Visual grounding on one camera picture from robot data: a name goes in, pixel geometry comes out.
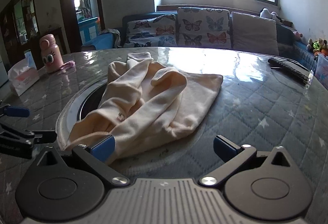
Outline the blue cabinet in doorway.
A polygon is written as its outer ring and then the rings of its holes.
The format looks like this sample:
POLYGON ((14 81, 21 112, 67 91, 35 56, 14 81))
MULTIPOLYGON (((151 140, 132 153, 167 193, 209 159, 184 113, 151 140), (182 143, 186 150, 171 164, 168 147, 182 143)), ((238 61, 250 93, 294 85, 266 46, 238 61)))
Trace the blue cabinet in doorway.
POLYGON ((78 22, 82 44, 89 42, 99 34, 98 18, 90 18, 78 22))

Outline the white plush toy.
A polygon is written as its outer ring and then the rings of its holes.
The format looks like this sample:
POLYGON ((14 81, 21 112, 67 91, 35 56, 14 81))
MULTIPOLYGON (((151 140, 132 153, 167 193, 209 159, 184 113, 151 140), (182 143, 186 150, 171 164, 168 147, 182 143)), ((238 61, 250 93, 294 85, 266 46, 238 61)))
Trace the white plush toy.
POLYGON ((270 12, 267 8, 262 8, 260 11, 260 17, 274 20, 277 24, 281 24, 282 19, 277 15, 277 12, 270 12))

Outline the butterfly cushion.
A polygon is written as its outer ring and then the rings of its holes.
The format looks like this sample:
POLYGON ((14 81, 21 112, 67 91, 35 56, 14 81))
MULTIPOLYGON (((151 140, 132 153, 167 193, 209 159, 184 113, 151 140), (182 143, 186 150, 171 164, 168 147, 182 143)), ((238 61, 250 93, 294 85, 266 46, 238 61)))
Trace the butterfly cushion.
POLYGON ((124 48, 176 45, 176 16, 174 14, 164 14, 127 23, 124 48))
POLYGON ((198 48, 231 48, 230 12, 226 9, 180 7, 178 43, 198 48))

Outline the grey blanket on sofa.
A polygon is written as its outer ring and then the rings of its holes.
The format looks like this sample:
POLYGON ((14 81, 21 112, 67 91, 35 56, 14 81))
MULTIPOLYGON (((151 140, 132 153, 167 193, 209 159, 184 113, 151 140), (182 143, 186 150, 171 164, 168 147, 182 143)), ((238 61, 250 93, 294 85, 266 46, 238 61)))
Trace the grey blanket on sofa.
POLYGON ((118 29, 105 29, 100 32, 100 49, 113 49, 121 47, 121 34, 118 29))

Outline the white pink tissue pack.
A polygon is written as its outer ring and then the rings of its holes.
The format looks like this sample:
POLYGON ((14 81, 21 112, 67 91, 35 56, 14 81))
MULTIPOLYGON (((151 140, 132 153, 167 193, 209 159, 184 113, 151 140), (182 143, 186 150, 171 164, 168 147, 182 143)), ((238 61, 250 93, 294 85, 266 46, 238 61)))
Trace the white pink tissue pack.
POLYGON ((16 96, 21 96, 40 79, 31 51, 26 51, 24 56, 8 72, 9 87, 16 96))

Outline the dark wooden cabinet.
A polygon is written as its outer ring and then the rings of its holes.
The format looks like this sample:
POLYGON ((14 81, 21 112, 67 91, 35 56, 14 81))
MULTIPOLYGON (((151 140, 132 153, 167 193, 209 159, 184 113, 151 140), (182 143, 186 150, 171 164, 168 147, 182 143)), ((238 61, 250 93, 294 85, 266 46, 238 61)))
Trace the dark wooden cabinet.
POLYGON ((1 11, 1 35, 8 58, 6 70, 24 59, 28 51, 37 69, 43 67, 34 0, 10 0, 1 11))

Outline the grey quilted star table cover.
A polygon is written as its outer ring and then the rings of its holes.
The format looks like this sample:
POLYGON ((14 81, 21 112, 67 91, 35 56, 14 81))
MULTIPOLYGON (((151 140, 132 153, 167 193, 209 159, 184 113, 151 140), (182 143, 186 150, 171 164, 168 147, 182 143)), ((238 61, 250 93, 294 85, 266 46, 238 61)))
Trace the grey quilted star table cover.
MULTIPOLYGON (((222 165, 213 151, 216 135, 260 151, 283 146, 307 177, 314 193, 309 223, 327 223, 327 90, 314 79, 303 86, 271 69, 265 55, 221 49, 148 48, 162 65, 196 74, 220 74, 219 94, 202 124, 190 136, 142 155, 120 159, 112 167, 127 177, 198 179, 222 165)), ((6 104, 27 107, 28 118, 3 121, 19 129, 53 130, 66 104, 98 79, 113 61, 126 61, 138 49, 110 49, 64 56, 76 66, 47 74, 23 95, 1 88, 6 104)))

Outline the cream knit garment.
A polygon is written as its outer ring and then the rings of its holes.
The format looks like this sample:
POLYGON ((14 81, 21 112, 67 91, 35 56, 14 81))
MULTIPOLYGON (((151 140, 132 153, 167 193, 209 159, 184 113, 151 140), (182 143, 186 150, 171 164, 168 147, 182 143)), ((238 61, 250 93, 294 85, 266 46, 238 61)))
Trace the cream knit garment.
POLYGON ((97 109, 59 135, 62 150, 92 145, 112 135, 110 164, 191 135, 216 99, 223 77, 165 67, 148 52, 129 53, 108 66, 107 87, 97 109))

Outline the green orange plush toys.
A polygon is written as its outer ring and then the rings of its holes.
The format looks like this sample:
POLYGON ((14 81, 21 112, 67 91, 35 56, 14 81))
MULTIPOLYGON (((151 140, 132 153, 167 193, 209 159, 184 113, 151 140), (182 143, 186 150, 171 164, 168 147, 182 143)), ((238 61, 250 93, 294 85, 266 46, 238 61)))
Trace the green orange plush toys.
POLYGON ((323 54, 325 57, 328 55, 327 53, 327 40, 319 38, 317 41, 313 41, 311 38, 308 40, 307 50, 309 52, 313 52, 314 56, 319 54, 323 54))

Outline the left butterfly cushion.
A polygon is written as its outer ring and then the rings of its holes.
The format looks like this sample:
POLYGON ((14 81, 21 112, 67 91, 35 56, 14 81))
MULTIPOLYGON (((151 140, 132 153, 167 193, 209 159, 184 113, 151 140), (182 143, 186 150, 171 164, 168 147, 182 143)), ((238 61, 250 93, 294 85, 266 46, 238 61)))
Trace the left butterfly cushion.
POLYGON ((176 45, 176 16, 174 14, 164 14, 127 23, 124 48, 176 45))

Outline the middle butterfly cushion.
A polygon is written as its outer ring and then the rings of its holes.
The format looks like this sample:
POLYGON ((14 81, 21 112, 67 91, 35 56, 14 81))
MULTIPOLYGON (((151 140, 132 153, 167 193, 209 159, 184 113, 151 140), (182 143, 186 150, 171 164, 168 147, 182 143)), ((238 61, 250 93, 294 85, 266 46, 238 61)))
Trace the middle butterfly cushion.
POLYGON ((230 12, 226 9, 180 7, 178 43, 198 48, 231 48, 230 12))

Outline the plain beige cushion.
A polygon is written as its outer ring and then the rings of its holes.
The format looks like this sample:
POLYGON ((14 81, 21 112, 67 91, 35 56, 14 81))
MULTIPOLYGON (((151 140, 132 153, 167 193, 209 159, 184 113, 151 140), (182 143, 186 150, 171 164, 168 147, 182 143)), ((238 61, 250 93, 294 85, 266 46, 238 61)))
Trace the plain beige cushion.
POLYGON ((232 12, 231 24, 234 50, 279 55, 277 29, 274 20, 232 12))

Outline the translucent storage box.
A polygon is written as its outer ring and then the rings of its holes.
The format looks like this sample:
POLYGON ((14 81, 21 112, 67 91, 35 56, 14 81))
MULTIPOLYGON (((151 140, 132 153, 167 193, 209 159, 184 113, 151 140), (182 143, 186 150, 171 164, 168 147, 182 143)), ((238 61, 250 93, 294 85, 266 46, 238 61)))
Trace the translucent storage box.
POLYGON ((323 54, 318 55, 315 77, 321 84, 323 84, 324 86, 327 86, 328 60, 327 60, 327 57, 325 57, 323 54))

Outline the blue sofa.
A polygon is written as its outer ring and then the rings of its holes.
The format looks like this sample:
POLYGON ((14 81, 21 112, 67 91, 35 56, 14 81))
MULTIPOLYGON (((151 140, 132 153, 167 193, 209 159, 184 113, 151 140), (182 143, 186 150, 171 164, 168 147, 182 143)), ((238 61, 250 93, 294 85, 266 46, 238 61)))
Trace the blue sofa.
MULTIPOLYGON (((163 12, 152 12, 145 14, 132 14, 122 18, 122 26, 117 29, 121 34, 121 45, 124 44, 126 39, 127 23, 133 20, 143 20, 159 17, 164 14, 174 14, 177 15, 177 11, 163 11, 163 12)), ((306 49, 306 45, 296 40, 296 36, 292 33, 291 28, 285 27, 283 25, 277 25, 277 42, 279 47, 279 56, 293 59, 299 62, 301 65, 309 70, 316 70, 316 58, 312 52, 306 49)), ((99 35, 89 42, 85 42, 81 46, 81 51, 92 51, 92 50, 102 50, 100 49, 100 38, 99 35)))

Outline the round metal table inset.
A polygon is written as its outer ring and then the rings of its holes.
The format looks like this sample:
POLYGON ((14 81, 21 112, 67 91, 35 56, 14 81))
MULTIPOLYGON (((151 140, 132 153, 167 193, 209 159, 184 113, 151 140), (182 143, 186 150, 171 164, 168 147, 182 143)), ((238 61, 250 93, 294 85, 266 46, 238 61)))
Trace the round metal table inset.
POLYGON ((107 78, 97 79, 79 90, 65 105, 57 119, 55 128, 57 143, 61 150, 66 148, 74 124, 98 108, 106 86, 107 78))

